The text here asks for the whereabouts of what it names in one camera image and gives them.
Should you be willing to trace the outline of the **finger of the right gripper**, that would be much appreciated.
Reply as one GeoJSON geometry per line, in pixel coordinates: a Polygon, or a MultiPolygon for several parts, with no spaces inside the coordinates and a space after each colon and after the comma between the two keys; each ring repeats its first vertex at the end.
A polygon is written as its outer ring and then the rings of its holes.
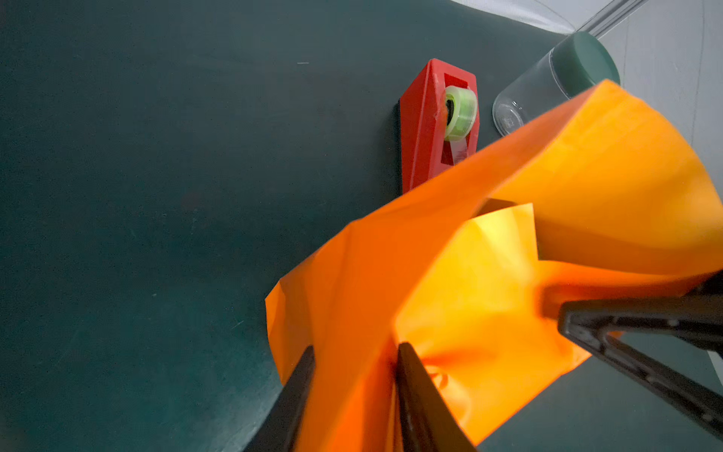
{"type": "Polygon", "coordinates": [[[559,310],[557,327],[568,340],[641,384],[715,438],[722,438],[721,395],[614,336],[667,335],[720,353],[721,295],[568,301],[559,310]]]}

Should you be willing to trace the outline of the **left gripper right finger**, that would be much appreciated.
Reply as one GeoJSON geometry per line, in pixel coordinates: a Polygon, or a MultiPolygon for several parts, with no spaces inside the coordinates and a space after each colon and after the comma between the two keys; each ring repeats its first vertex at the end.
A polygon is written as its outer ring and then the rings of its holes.
{"type": "Polygon", "coordinates": [[[395,382],[404,451],[476,451],[408,342],[397,350],[395,382]]]}

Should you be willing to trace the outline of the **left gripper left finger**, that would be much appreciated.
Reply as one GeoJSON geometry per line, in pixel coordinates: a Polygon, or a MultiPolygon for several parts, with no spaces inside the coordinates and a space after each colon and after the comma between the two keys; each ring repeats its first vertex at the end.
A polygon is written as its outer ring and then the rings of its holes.
{"type": "Polygon", "coordinates": [[[244,452],[294,450],[315,370],[314,348],[308,346],[264,423],[247,444],[244,452]]]}

